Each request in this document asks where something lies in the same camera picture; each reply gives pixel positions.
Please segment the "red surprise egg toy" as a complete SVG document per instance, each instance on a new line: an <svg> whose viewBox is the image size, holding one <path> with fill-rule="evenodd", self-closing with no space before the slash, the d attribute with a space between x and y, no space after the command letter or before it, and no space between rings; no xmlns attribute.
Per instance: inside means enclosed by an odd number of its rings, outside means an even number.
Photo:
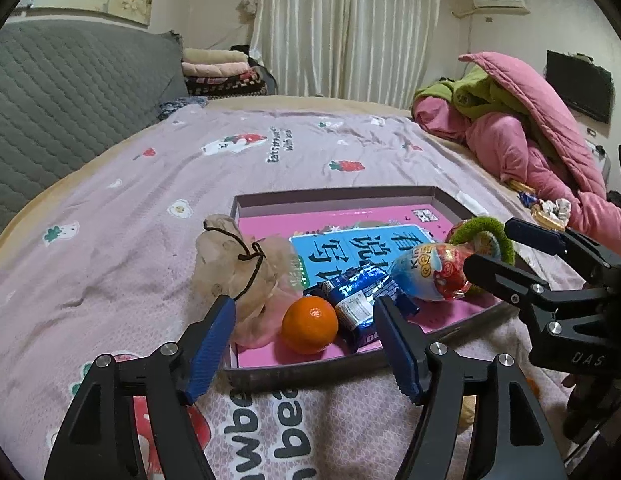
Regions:
<svg viewBox="0 0 621 480"><path fill-rule="evenodd" d="M423 301L461 298L471 288L463 266L472 255L468 248L447 243L425 243L398 256L390 278L408 297Z"/></svg>

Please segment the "blue snack packet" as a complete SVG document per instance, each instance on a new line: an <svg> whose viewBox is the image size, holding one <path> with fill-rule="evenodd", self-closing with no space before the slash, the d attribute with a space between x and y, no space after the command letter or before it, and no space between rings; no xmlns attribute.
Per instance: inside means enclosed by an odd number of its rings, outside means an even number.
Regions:
<svg viewBox="0 0 621 480"><path fill-rule="evenodd" d="M339 321L339 335L351 353L378 339L373 322L373 304L381 296L389 296L401 310L404 318L415 316L420 307L390 278L387 272L371 262L359 268L322 281L304 290L305 296L328 301L335 308Z"/></svg>

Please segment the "walnut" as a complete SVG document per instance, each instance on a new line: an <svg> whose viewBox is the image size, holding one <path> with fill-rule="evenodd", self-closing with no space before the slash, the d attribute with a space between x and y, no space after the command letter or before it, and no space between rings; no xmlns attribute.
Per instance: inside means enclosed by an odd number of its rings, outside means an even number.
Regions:
<svg viewBox="0 0 621 480"><path fill-rule="evenodd" d="M475 423L476 396L464 396L458 419L457 434L462 434Z"/></svg>

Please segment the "pink strawberry bear blanket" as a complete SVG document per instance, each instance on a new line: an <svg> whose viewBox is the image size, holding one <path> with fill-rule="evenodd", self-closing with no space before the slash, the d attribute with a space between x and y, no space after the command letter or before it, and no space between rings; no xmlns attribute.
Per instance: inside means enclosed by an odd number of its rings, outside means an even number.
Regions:
<svg viewBox="0 0 621 480"><path fill-rule="evenodd" d="M237 196L432 185L527 218L462 148L383 113L189 106L78 180L0 252L0 446L27 479L96 356L147 356L202 318L196 238ZM257 396L218 378L198 408L221 479L390 479L419 416L389 372Z"/></svg>

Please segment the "white striped curtain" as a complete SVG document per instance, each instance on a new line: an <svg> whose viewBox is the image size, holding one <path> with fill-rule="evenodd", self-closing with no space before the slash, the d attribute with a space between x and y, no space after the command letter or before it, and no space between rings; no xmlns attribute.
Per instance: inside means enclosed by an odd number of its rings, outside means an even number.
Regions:
<svg viewBox="0 0 621 480"><path fill-rule="evenodd" d="M243 0L250 54L285 96L405 108L425 74L441 0Z"/></svg>

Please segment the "beige organza drawstring pouch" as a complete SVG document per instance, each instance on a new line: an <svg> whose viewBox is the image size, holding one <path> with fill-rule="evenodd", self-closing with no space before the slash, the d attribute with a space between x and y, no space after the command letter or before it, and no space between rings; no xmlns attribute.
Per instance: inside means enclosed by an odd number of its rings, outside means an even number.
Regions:
<svg viewBox="0 0 621 480"><path fill-rule="evenodd" d="M220 295L234 301L234 344L256 349L273 342L286 311L301 298L300 282L297 253L286 237L256 240L225 214L204 219L192 287L204 304Z"/></svg>

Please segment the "green garment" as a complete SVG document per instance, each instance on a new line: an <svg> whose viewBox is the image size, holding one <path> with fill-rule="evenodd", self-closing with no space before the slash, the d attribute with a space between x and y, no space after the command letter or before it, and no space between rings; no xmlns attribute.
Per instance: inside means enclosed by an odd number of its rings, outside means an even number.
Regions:
<svg viewBox="0 0 621 480"><path fill-rule="evenodd" d="M501 87L485 70L475 66L461 79L441 78L429 86L416 90L414 102L425 98L437 98L455 107L471 120L499 112L527 116L529 111L505 88Z"/></svg>

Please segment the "snack pile on bed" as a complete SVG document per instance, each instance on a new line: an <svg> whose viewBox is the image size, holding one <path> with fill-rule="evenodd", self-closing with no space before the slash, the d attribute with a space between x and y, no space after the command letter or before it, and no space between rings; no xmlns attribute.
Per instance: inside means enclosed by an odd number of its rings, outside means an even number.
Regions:
<svg viewBox="0 0 621 480"><path fill-rule="evenodd" d="M516 180L509 180L507 185L518 194L522 205L531 211L531 216L540 226L554 231L564 231L568 226L572 211L568 200L542 200L531 186Z"/></svg>

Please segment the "black wall television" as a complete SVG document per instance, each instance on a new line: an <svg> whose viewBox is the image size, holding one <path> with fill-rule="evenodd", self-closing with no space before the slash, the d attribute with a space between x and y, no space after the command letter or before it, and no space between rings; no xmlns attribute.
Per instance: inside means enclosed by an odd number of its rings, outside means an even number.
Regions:
<svg viewBox="0 0 621 480"><path fill-rule="evenodd" d="M614 101L610 72L587 58L548 51L545 78L566 106L609 124Z"/></svg>

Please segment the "stack of folded blankets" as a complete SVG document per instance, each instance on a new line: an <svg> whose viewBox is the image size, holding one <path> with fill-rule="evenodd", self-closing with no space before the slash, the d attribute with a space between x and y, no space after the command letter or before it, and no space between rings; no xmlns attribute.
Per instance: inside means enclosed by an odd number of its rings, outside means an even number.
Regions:
<svg viewBox="0 0 621 480"><path fill-rule="evenodd" d="M247 46L231 50L186 48L181 69L190 96L226 99L278 93L277 80L248 55Z"/></svg>

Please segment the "pink and blue book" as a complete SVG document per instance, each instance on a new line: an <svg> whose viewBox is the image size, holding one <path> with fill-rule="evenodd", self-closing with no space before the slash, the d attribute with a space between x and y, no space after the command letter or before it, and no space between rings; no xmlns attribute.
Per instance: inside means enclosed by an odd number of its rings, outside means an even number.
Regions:
<svg viewBox="0 0 621 480"><path fill-rule="evenodd" d="M399 304L408 321L425 333L440 335L482 321L494 312L498 300L491 295L464 292L453 297L433 278L443 266L429 266L417 285L417 297L403 296L390 274L396 260L423 244L442 243L460 216L430 200L406 206L372 206L268 214L241 214L243 233L255 237L280 235L289 240L296 258L291 283L305 296L318 296L335 309L339 330L331 344L315 354L292 350L279 338L249 349L233 344L232 370L258 370L361 356L378 351L381 344L373 324L373 301L389 295Z"/></svg>

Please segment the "pink quilted duvet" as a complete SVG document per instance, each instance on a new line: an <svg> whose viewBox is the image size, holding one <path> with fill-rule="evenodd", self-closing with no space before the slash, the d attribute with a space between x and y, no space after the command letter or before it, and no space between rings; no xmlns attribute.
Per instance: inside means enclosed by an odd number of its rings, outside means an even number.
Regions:
<svg viewBox="0 0 621 480"><path fill-rule="evenodd" d="M529 114L492 112L471 120L444 100L425 98L411 105L414 121L434 136L467 146L498 180L531 186L542 200L568 200L569 228L605 246L621 240L621 212L608 204L603 175L553 87L532 66L504 53L464 54L461 61L471 63L471 70L480 66Z"/></svg>

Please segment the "blue surprise egg toy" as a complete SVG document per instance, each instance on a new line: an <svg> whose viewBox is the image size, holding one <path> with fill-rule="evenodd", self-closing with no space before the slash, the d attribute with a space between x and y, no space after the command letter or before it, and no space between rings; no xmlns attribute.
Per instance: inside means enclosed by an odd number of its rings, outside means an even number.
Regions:
<svg viewBox="0 0 621 480"><path fill-rule="evenodd" d="M463 297L471 290L481 292L472 285L463 272L463 263L472 254L480 254L503 263L515 262L515 250L505 233L504 223L493 217L477 217L461 221L448 232L446 257L442 274L437 284L443 286L442 294L447 298Z"/></svg>

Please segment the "grey shallow cardboard tray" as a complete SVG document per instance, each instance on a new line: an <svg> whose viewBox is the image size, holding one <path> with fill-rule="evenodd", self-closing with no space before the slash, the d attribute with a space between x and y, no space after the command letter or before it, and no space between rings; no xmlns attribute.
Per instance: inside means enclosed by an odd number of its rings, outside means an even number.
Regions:
<svg viewBox="0 0 621 480"><path fill-rule="evenodd" d="M237 196L231 217L263 242L280 236L293 246L291 285L335 311L335 340L314 354L281 339L248 349L232 344L224 372L244 392L343 382L385 365L373 304L388 296L425 336L457 342L481 336L515 309L472 292L456 271L459 256L444 243L480 209L463 195L434 186L327 188Z"/></svg>

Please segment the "grey quilted headboard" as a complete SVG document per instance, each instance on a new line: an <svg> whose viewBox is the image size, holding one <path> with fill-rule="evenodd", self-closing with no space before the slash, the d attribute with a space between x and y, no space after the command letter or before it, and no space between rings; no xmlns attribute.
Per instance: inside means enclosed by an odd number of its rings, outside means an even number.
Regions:
<svg viewBox="0 0 621 480"><path fill-rule="evenodd" d="M37 195L187 94L178 32L33 20L0 30L0 234Z"/></svg>

